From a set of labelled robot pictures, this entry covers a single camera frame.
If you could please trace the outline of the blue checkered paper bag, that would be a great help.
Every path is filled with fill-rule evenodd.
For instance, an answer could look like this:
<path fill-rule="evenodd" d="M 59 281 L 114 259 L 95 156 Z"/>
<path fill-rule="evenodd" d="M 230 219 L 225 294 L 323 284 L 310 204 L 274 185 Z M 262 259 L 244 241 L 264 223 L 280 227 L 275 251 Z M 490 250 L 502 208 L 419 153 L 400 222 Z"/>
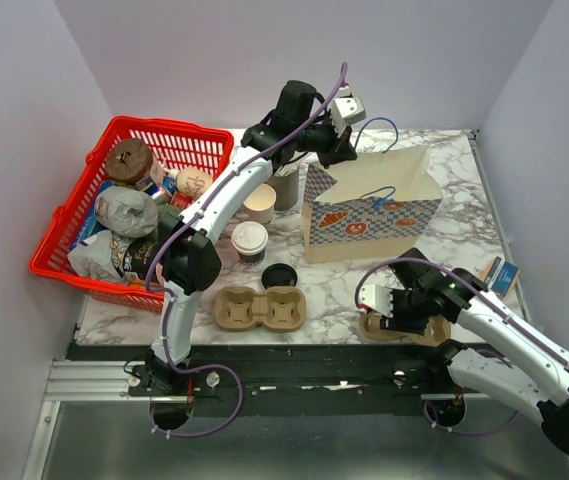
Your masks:
<path fill-rule="evenodd" d="M 306 261 L 394 257 L 412 248 L 443 199 L 430 160 L 430 148 L 418 145 L 363 152 L 328 169 L 310 163 L 301 208 Z"/>

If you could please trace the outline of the white plastic cup lid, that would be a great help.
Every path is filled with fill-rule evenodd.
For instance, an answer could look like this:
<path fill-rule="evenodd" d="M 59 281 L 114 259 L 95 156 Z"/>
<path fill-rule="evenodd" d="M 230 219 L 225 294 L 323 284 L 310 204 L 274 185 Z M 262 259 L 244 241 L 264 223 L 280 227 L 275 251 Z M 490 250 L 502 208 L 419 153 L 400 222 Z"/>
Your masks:
<path fill-rule="evenodd" d="M 245 221 L 234 228 L 231 242 L 238 252 L 253 255 L 265 248 L 268 242 L 268 232 L 258 222 Z"/>

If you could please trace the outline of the black plastic cup lid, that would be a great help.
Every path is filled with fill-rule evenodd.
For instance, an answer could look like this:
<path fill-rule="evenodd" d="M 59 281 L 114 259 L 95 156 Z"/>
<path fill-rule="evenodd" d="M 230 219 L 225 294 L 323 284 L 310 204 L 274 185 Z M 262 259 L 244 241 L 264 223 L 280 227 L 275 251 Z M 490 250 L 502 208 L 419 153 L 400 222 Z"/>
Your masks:
<path fill-rule="evenodd" d="M 298 282 L 298 275 L 291 265 L 275 263 L 263 271 L 261 282 L 265 289 L 280 286 L 295 287 Z"/>

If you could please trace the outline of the black paper coffee cup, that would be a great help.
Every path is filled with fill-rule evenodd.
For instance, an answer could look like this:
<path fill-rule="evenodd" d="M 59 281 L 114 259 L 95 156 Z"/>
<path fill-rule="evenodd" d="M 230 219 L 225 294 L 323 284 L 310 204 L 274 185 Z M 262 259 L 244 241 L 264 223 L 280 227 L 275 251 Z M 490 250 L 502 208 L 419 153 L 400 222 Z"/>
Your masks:
<path fill-rule="evenodd" d="M 266 248 L 262 247 L 259 249 L 238 249 L 237 254 L 240 260 L 248 265 L 259 264 L 265 258 Z"/>

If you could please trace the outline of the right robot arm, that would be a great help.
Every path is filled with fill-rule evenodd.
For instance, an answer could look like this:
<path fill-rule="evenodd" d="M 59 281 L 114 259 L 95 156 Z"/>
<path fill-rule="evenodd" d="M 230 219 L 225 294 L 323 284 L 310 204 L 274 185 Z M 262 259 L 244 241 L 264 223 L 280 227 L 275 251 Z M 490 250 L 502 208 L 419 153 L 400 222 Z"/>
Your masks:
<path fill-rule="evenodd" d="M 462 268 L 446 270 L 412 248 L 390 263 L 401 289 L 390 295 L 391 323 L 415 326 L 441 316 L 484 347 L 447 340 L 424 367 L 433 390 L 481 392 L 528 417 L 569 456 L 569 350 L 542 334 Z"/>

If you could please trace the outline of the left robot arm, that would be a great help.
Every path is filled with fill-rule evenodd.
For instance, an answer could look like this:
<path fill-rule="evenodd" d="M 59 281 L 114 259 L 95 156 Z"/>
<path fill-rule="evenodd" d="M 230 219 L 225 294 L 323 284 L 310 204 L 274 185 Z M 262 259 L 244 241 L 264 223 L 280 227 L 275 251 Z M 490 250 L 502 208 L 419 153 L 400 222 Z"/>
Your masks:
<path fill-rule="evenodd" d="M 353 124 L 366 116 L 360 99 L 343 78 L 315 108 L 319 98 L 312 85 L 288 81 L 276 107 L 245 130 L 234 158 L 203 196 L 177 218 L 161 221 L 152 264 L 163 268 L 164 305 L 159 333 L 145 358 L 151 382 L 161 393 L 173 395 L 185 385 L 186 372 L 179 364 L 190 354 L 200 298 L 221 270 L 215 245 L 248 196 L 291 164 L 297 152 L 316 154 L 325 169 L 356 159 L 350 137 Z"/>

